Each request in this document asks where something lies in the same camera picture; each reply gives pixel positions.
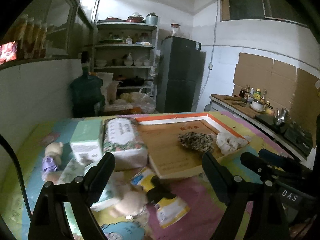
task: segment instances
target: open box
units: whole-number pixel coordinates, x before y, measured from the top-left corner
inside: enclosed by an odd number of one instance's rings
[[[190,131],[205,134],[230,132],[243,138],[208,113],[148,116],[136,120],[140,136],[148,147],[150,164],[160,179],[182,179],[203,172],[201,155],[196,150],[183,147],[178,141],[179,134]],[[223,155],[214,143],[213,156],[219,163],[227,162],[236,158],[240,150]]]

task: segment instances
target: refrigerator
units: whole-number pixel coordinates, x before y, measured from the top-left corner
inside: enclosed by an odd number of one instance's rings
[[[201,43],[185,38],[163,41],[156,96],[159,113],[196,110],[204,68],[200,50]]]

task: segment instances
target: silver bolt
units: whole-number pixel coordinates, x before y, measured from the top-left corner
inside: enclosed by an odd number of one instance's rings
[[[76,183],[80,183],[82,181],[83,181],[83,177],[82,176],[78,176],[78,177],[75,178],[75,182]]]
[[[45,186],[45,187],[50,187],[52,184],[53,184],[52,181],[47,181],[47,182],[44,184],[44,186]]]
[[[273,183],[270,181],[270,180],[266,180],[265,184],[268,186],[268,187],[272,187]]]
[[[234,176],[233,179],[235,180],[235,182],[241,182],[242,178],[240,176]]]

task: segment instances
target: leopard print fabric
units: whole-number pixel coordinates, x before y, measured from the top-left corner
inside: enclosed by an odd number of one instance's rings
[[[197,132],[187,132],[178,136],[180,143],[187,148],[201,153],[213,152],[213,138],[210,135]]]

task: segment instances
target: black stove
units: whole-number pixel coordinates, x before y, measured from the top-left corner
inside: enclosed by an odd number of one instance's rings
[[[304,157],[308,157],[313,147],[312,135],[303,130],[297,123],[291,122],[276,126],[273,124],[273,116],[268,114],[259,114],[256,119],[275,133],[282,135],[287,141],[297,147]]]

